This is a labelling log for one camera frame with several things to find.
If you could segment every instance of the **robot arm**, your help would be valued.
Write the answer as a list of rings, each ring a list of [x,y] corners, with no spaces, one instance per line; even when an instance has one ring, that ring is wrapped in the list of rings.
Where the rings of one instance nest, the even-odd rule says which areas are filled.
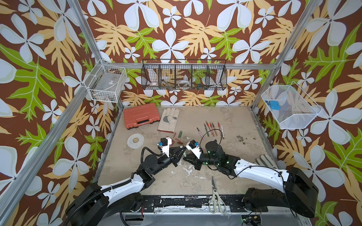
[[[169,147],[168,137],[161,139],[158,144],[165,154],[159,158],[154,154],[148,155],[144,161],[141,160],[140,166],[131,177],[114,184],[98,186],[92,183],[86,187],[67,208],[67,219],[63,225],[66,226],[70,221],[73,226],[96,226],[103,217],[116,212],[137,211],[143,199],[139,192],[155,181],[153,175],[171,164],[176,167],[186,150],[186,147],[179,146],[165,151],[162,141]]]
[[[205,145],[206,153],[194,140],[186,147],[191,153],[184,160],[193,164],[196,170],[200,170],[202,165],[213,165],[221,173],[233,177],[230,179],[248,178],[275,188],[249,188],[243,198],[246,209],[254,211],[264,206],[283,206],[302,216],[314,217],[318,188],[300,169],[279,170],[250,163],[225,154],[216,140]]]

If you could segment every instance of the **blue object in basket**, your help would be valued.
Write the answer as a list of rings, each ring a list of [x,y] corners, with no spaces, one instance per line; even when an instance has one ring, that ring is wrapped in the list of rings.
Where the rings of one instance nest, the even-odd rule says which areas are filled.
[[[265,101],[267,105],[270,106],[273,110],[280,110],[280,105],[278,101]]]

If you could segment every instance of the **white wire basket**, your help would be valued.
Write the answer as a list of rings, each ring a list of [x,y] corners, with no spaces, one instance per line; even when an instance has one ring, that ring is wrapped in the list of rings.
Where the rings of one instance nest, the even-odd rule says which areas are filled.
[[[87,86],[91,99],[94,101],[117,103],[127,78],[126,69],[105,64],[93,76]]]
[[[304,97],[308,97],[313,106]],[[268,104],[266,107],[271,111],[280,129],[305,129],[322,111],[322,108],[302,88],[296,90],[292,85],[270,86],[261,98],[266,102],[279,103],[279,110],[272,109]]]

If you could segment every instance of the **scissors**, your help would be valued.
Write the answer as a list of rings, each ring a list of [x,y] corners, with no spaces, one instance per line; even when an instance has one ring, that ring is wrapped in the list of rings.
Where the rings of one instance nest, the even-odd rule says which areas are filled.
[[[218,193],[218,190],[216,188],[216,181],[215,178],[212,177],[212,198],[209,201],[209,210],[211,213],[216,213],[216,204],[219,206],[219,211],[220,213],[224,214],[226,213],[226,205],[224,203],[224,201],[220,198],[220,195]],[[210,206],[213,205],[214,206],[214,211],[211,211]]]

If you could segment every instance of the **orange tool case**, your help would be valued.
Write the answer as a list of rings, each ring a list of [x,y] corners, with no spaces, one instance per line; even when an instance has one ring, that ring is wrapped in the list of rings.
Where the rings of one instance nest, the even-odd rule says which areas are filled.
[[[123,110],[125,116],[125,125],[127,129],[137,128],[140,125],[152,124],[155,121],[160,121],[155,103],[133,107]]]

